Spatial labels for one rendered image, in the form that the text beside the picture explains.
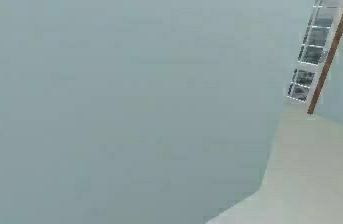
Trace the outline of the brown wooden door frame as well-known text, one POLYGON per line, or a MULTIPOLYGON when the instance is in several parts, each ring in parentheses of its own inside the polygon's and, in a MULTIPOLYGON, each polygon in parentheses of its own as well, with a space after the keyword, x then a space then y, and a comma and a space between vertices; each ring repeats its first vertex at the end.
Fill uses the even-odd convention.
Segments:
POLYGON ((315 111, 316 105, 319 101, 319 98, 320 98, 322 89, 324 87, 328 72, 329 72, 331 65, 333 63, 333 60, 334 60, 334 57, 336 55, 336 52, 337 52, 339 43, 342 39, 342 36, 343 36, 343 12, 340 16, 338 26, 336 28, 334 37, 332 38, 330 49, 327 53, 327 57, 325 59, 325 62, 324 62, 324 65, 322 67, 320 76, 319 76, 317 83, 316 83, 316 88, 313 91, 312 98, 311 98, 310 104, 308 106, 307 113, 309 115, 312 115, 315 111))

